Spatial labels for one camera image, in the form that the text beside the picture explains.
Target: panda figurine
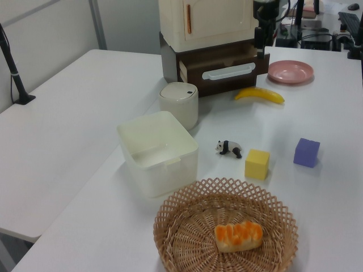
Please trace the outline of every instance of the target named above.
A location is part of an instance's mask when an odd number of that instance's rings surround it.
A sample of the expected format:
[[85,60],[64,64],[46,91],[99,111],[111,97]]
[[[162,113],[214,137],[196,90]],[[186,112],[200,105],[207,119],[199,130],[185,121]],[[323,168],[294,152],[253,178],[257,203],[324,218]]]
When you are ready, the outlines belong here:
[[239,144],[237,144],[235,142],[218,141],[216,150],[220,151],[221,155],[224,155],[227,152],[233,152],[237,156],[237,159],[242,158],[242,155],[240,154],[240,152],[242,151],[242,148]]

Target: cabinet door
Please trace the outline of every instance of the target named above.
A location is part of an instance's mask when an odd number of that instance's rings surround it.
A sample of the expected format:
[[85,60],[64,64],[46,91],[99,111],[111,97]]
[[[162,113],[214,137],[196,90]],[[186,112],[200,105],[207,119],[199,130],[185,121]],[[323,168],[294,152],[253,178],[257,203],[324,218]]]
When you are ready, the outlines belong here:
[[183,0],[185,40],[251,28],[252,0]]

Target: floor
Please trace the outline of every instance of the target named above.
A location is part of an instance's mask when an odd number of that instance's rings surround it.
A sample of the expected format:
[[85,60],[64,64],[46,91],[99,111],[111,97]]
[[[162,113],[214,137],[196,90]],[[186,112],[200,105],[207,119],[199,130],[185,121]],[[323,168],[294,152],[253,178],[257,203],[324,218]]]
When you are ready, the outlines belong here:
[[0,233],[0,272],[10,272],[31,246],[30,242]]

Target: bread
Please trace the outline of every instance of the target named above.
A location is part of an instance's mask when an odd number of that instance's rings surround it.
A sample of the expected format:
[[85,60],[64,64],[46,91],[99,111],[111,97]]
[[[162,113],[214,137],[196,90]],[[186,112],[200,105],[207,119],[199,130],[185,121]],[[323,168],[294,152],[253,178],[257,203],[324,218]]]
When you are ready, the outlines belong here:
[[236,252],[257,248],[262,245],[262,228],[259,224],[244,221],[241,224],[218,225],[214,228],[220,252]]

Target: door handle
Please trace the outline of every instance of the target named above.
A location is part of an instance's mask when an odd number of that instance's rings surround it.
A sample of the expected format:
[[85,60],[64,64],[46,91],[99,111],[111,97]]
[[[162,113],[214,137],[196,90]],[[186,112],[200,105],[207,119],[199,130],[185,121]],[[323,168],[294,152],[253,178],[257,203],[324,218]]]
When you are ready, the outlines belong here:
[[256,67],[254,62],[204,72],[203,79],[217,80],[250,74]]
[[188,34],[192,33],[191,5],[187,4],[187,29]]

